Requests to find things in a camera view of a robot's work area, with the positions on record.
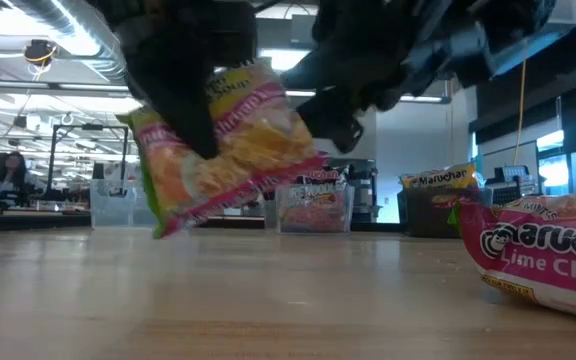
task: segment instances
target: wooden table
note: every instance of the wooden table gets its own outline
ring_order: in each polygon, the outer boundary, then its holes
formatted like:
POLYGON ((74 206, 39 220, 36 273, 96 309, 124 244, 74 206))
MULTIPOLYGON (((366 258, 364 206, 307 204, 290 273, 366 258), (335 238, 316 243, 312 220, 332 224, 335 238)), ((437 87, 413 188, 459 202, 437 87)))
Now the wooden table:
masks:
POLYGON ((576 360, 576 317, 487 288, 458 241, 2 233, 0 359, 576 360))

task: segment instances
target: exposed pipe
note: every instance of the exposed pipe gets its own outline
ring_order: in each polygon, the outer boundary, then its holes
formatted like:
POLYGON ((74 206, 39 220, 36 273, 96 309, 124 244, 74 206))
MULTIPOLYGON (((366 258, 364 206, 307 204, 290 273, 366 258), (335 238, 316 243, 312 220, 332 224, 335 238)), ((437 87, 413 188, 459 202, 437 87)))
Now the exposed pipe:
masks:
POLYGON ((42 24, 50 37, 110 82, 123 82, 126 72, 119 41, 97 10, 83 0, 2 0, 42 24))

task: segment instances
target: pink noodle package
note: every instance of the pink noodle package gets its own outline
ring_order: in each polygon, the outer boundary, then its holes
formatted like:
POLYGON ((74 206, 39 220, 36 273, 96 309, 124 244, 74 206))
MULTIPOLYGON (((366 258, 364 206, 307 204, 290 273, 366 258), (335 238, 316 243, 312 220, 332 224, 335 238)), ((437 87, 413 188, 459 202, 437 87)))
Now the pink noodle package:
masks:
POLYGON ((462 201, 454 215, 485 283, 576 314, 576 194, 500 209, 462 201))

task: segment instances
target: clear plastic container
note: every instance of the clear plastic container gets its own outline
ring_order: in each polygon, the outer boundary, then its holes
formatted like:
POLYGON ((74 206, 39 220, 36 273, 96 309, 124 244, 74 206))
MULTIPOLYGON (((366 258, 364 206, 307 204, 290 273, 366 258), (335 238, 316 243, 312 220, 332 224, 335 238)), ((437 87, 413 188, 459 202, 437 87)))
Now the clear plastic container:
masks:
POLYGON ((90 213, 93 228, 152 228, 157 224, 143 184, 138 181, 92 180, 90 213))
POLYGON ((277 230, 281 233, 350 231, 355 189, 352 186, 291 185, 275 193, 277 230))

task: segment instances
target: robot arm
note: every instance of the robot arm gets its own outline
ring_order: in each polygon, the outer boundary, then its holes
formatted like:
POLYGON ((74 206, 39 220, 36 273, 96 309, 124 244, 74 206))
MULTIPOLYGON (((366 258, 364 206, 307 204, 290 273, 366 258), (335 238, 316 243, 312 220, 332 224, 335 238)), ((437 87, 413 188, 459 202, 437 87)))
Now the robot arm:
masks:
MULTIPOLYGON (((118 34, 133 94, 158 111, 204 158, 218 154, 204 84, 218 66, 255 58, 255 13, 247 1, 87 0, 118 34)), ((282 75, 316 90, 298 112, 316 138, 351 151, 363 127, 354 115, 385 111, 440 76, 489 80, 495 54, 539 30, 555 0, 320 0, 316 48, 282 75)))

